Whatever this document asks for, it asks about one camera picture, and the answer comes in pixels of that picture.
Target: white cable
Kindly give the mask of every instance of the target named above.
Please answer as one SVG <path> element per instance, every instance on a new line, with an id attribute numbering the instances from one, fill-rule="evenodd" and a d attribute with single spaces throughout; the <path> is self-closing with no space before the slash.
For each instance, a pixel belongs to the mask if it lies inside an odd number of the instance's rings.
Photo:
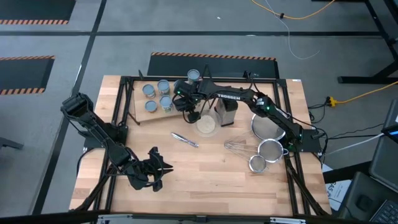
<path id="1" fill-rule="evenodd" d="M 368 141 L 372 141 L 373 139 L 377 139 L 377 138 L 379 138 L 379 137 L 381 137 L 381 136 L 383 136 L 383 135 L 384 135 L 384 134 L 381 133 L 381 134 L 379 134 L 379 135 L 377 135 L 377 136 L 374 136 L 374 137 L 369 138 L 368 140 L 361 141 L 361 142 L 355 143 L 355 144 L 353 144 L 353 145 L 343 147 L 343 148 L 341 148 L 341 149 L 337 149 L 337 150 L 335 150 L 335 151 L 333 151 L 333 152 L 331 152 L 331 153 L 326 153 L 325 155 L 328 156 L 328 155 L 333 154 L 333 153 L 335 153 L 335 152 L 338 152 L 338 151 L 341 151 L 341 150 L 344 150 L 344 149 L 348 149 L 348 148 L 351 148 L 351 147 L 354 147 L 354 146 L 358 146 L 358 145 L 363 144 L 363 143 L 366 143 L 366 142 L 368 142 Z"/>
<path id="2" fill-rule="evenodd" d="M 312 58 L 312 57 L 316 56 L 319 52 L 321 52 L 321 50 L 319 50 L 317 53 L 315 53 L 315 54 L 313 54 L 313 55 L 311 55 L 311 56 L 309 56 L 309 57 L 305 57 L 305 58 L 301 58 L 301 57 L 296 56 L 296 55 L 293 53 L 292 48 L 291 48 L 291 46 L 290 46 L 290 29 L 289 29 L 289 27 L 286 25 L 286 23 L 284 23 L 281 19 L 279 19 L 279 17 L 277 17 L 277 15 L 275 14 L 275 12 L 274 12 L 274 10 L 272 9 L 271 5 L 268 3 L 268 0 L 266 0 L 266 3 L 267 3 L 267 5 L 269 6 L 269 9 L 272 11 L 272 13 L 274 13 L 275 18 L 277 18 L 281 23 L 283 23 L 283 25 L 286 26 L 286 28 L 287 28 L 287 43 L 288 43 L 288 45 L 289 45 L 290 53 L 292 53 L 292 55 L 293 55 L 294 57 L 296 57 L 296 58 L 298 58 L 298 59 L 300 59 L 300 60 L 305 60 L 305 59 Z"/>

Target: cable connector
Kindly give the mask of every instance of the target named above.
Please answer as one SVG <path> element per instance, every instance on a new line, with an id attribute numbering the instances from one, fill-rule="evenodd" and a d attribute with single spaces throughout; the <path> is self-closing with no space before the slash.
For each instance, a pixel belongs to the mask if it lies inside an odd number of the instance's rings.
<path id="1" fill-rule="evenodd" d="M 326 101 L 327 101 L 327 105 L 330 107 L 335 107 L 337 104 L 337 100 L 335 100 L 332 96 L 328 96 L 326 98 Z"/>

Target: paper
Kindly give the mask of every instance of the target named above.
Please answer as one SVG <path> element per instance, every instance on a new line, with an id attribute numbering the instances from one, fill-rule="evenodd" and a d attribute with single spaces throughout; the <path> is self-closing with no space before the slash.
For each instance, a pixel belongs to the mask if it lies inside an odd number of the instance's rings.
<path id="1" fill-rule="evenodd" d="M 333 170 L 333 169 L 328 167 L 326 164 L 324 164 L 322 167 L 322 172 L 327 172 L 327 171 L 331 171 L 331 170 Z M 329 204 L 333 210 L 338 211 L 338 209 L 340 208 L 340 202 L 343 201 L 344 196 L 346 195 L 350 184 L 351 184 L 350 180 L 343 180 L 343 181 L 338 181 L 335 183 L 325 185 L 326 192 L 327 192 L 328 198 L 329 198 Z"/>

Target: black floor mat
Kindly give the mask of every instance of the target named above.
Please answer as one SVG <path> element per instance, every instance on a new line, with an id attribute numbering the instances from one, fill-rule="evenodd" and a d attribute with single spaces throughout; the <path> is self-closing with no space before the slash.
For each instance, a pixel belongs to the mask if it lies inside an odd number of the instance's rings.
<path id="1" fill-rule="evenodd" d="M 0 58 L 0 95 L 43 93 L 55 56 Z"/>
<path id="2" fill-rule="evenodd" d="M 239 77 L 246 71 L 256 73 L 262 78 L 279 78 L 275 58 L 253 56 L 231 56 L 212 54 L 184 54 L 153 52 L 150 56 L 148 75 L 187 76 L 196 69 L 203 72 L 208 64 L 213 77 Z"/>
<path id="3" fill-rule="evenodd" d="M 0 24 L 68 24 L 75 0 L 0 0 Z"/>

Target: gray floor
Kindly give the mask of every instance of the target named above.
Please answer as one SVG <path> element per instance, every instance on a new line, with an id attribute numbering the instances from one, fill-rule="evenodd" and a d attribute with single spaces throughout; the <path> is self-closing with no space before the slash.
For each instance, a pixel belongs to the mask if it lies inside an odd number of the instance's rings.
<path id="1" fill-rule="evenodd" d="M 306 15 L 325 4 L 309 0 L 269 2 L 274 10 L 293 16 Z M 396 35 L 397 25 L 379 2 L 374 2 L 374 8 L 389 33 Z M 100 0 L 79 0 L 65 27 L 1 25 L 0 30 L 91 30 L 99 5 Z M 377 30 L 366 6 L 356 3 L 334 3 L 311 19 L 285 22 L 292 31 Z M 106 5 L 99 30 L 285 31 L 285 27 L 250 0 L 112 0 Z M 0 136 L 25 144 L 21 151 L 9 148 L 0 151 L 0 178 L 3 180 L 0 217 L 31 212 L 62 117 L 59 107 L 74 85 L 87 41 L 88 37 L 0 37 L 0 57 L 56 56 L 43 95 L 0 97 Z M 326 96 L 344 100 L 379 88 L 380 85 L 341 85 L 336 78 L 340 75 L 369 76 L 392 62 L 389 49 L 378 37 L 291 37 L 290 41 L 299 57 L 307 57 L 318 50 L 320 53 L 308 60 L 299 60 L 289 52 L 286 37 L 97 37 L 80 91 L 96 101 L 103 75 L 137 75 L 139 69 L 146 72 L 151 52 L 253 55 L 275 57 L 281 78 L 301 79 L 307 103 L 312 105 L 323 102 Z M 397 91 L 398 86 L 394 86 L 346 105 L 327 108 L 319 127 L 332 136 L 382 123 Z M 315 111 L 314 115 L 319 117 L 320 112 Z M 375 129 L 363 134 L 378 132 Z M 358 139 L 330 141 L 328 150 L 356 141 Z M 45 213 L 67 211 L 82 145 L 83 138 L 69 128 L 44 205 Z M 326 163 L 339 168 L 368 161 L 375 145 L 376 141 L 332 154 Z"/>

